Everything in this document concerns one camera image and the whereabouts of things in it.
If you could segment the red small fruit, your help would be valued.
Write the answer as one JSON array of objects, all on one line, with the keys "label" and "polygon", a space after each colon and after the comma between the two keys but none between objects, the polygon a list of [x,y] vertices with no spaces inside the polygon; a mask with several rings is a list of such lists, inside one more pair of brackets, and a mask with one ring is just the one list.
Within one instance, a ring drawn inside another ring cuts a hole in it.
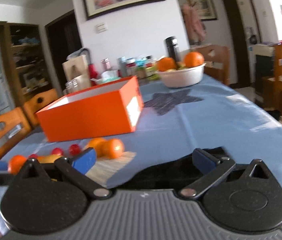
[{"label": "red small fruit", "polygon": [[78,154],[81,153],[81,148],[78,144],[72,144],[70,147],[69,147],[69,154],[71,156],[76,156]]}]

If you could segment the yellow pear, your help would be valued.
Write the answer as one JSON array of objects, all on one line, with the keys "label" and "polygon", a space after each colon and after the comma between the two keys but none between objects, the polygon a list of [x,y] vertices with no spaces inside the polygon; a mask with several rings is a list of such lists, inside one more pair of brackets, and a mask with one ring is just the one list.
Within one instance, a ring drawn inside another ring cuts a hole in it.
[{"label": "yellow pear", "polygon": [[61,158],[61,155],[51,154],[46,156],[38,156],[37,160],[41,164],[49,164],[54,163],[59,158]]}]

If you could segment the red cherry tomato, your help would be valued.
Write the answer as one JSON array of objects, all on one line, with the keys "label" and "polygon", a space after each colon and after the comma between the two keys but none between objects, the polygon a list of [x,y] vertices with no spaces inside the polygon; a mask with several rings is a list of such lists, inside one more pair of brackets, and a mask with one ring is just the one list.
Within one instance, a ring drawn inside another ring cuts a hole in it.
[{"label": "red cherry tomato", "polygon": [[52,149],[51,155],[62,156],[62,155],[64,155],[64,152],[61,148],[56,147],[56,148]]}]

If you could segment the wooden chair near left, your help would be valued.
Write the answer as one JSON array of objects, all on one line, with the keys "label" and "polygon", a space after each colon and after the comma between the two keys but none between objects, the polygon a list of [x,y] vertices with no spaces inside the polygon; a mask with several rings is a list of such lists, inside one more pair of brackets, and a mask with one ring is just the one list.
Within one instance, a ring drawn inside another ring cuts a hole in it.
[{"label": "wooden chair near left", "polygon": [[31,131],[22,108],[17,107],[0,115],[0,159]]}]

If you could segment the blue tablecloth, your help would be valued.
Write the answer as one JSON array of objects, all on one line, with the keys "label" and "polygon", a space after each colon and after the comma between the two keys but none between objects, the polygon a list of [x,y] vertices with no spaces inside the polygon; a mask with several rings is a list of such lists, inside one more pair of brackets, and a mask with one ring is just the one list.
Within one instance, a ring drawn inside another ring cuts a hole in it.
[{"label": "blue tablecloth", "polygon": [[135,157],[100,183],[113,188],[139,171],[173,161],[195,148],[223,147],[239,164],[261,159],[282,186],[282,124],[212,77],[188,87],[195,102],[180,103],[163,115],[145,107],[133,133],[120,140]]}]

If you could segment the glass jar mug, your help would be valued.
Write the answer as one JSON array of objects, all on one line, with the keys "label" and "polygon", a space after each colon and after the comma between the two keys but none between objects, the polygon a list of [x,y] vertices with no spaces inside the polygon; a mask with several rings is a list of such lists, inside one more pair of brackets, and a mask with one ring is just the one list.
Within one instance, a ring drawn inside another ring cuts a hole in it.
[{"label": "glass jar mug", "polygon": [[64,89],[63,93],[64,95],[70,94],[70,93],[75,93],[77,91],[80,91],[80,83],[76,79],[72,79],[68,81],[65,84],[66,88]]}]

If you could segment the red umbrella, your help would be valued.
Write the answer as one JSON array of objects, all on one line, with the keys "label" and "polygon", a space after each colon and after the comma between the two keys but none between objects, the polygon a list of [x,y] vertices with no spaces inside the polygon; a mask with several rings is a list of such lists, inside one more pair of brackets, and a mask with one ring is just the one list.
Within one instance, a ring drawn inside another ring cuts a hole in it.
[{"label": "red umbrella", "polygon": [[89,77],[91,79],[98,79],[98,72],[95,70],[95,66],[94,64],[92,63],[92,57],[91,57],[91,52],[88,48],[83,48],[82,49],[82,53],[84,55],[86,55],[86,61],[87,61],[87,64],[88,64],[88,71],[89,71]]}]

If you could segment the beige paper bag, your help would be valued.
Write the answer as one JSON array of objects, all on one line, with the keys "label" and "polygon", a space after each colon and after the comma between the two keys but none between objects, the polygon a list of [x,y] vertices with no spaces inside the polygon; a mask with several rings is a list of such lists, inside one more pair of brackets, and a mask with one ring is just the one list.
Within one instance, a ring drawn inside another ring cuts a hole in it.
[{"label": "beige paper bag", "polygon": [[85,55],[69,59],[63,63],[66,80],[76,80],[80,89],[91,87],[91,79],[88,71],[88,63]]}]

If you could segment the wooden chair behind bowl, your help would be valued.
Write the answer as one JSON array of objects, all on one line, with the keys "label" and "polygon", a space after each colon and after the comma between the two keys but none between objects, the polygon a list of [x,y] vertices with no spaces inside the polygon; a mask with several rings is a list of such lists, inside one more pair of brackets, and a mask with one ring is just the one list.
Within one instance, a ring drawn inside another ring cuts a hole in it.
[{"label": "wooden chair behind bowl", "polygon": [[205,59],[204,73],[226,86],[230,85],[230,49],[225,46],[208,45],[195,48]]}]

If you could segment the pink bottle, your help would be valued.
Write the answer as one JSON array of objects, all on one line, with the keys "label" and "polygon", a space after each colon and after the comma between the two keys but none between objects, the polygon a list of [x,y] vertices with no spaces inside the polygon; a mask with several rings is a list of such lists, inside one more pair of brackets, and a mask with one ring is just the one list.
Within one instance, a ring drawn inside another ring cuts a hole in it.
[{"label": "pink bottle", "polygon": [[105,72],[112,69],[111,64],[110,64],[110,61],[109,61],[108,58],[102,59],[102,60],[101,60],[101,65],[102,65],[102,67],[103,67],[103,69],[104,69]]}]

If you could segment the orange in bowl right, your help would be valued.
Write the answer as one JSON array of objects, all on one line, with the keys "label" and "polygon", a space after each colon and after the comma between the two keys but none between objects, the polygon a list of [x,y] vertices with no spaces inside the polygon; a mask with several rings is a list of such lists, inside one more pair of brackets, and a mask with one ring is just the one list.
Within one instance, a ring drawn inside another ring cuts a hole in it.
[{"label": "orange in bowl right", "polygon": [[205,62],[204,56],[197,51],[189,52],[184,57],[184,63],[187,68],[200,66],[204,64],[204,62]]}]

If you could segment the orange in bowl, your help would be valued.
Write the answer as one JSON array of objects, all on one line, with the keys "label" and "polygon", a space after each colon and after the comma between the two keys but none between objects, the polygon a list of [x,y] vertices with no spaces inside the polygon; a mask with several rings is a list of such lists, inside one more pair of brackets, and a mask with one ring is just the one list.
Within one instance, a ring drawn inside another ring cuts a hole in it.
[{"label": "orange in bowl", "polygon": [[177,69],[175,60],[171,57],[164,57],[156,62],[157,70],[160,72],[166,72],[169,69]]},{"label": "orange in bowl", "polygon": [[197,51],[189,52],[184,57],[184,63],[187,68],[200,66],[204,64],[204,62],[205,62],[204,56]]}]

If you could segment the grey blue bottle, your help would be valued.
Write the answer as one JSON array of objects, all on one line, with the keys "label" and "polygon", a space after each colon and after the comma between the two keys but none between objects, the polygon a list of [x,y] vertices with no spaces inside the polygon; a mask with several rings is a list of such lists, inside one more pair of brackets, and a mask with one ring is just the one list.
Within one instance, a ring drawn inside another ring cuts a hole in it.
[{"label": "grey blue bottle", "polygon": [[117,61],[118,61],[120,76],[121,77],[128,77],[125,57],[120,57],[120,58],[117,59]]}]

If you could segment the black thermos bottle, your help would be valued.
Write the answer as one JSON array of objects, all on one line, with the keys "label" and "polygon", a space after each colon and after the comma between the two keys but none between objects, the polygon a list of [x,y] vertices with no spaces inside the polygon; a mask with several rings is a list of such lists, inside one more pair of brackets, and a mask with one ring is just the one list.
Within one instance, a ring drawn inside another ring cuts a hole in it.
[{"label": "black thermos bottle", "polygon": [[168,56],[174,59],[175,62],[180,61],[178,40],[175,36],[171,36],[165,39],[165,45],[168,52]]}]

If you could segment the small framed picture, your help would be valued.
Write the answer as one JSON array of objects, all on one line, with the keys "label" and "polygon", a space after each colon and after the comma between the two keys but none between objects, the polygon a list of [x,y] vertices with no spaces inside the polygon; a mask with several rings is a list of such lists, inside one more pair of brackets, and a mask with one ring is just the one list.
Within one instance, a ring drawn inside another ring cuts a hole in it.
[{"label": "small framed picture", "polygon": [[[178,0],[180,7],[188,0]],[[194,5],[200,19],[202,21],[216,21],[218,20],[217,11],[213,0],[191,0],[191,4]]]}]

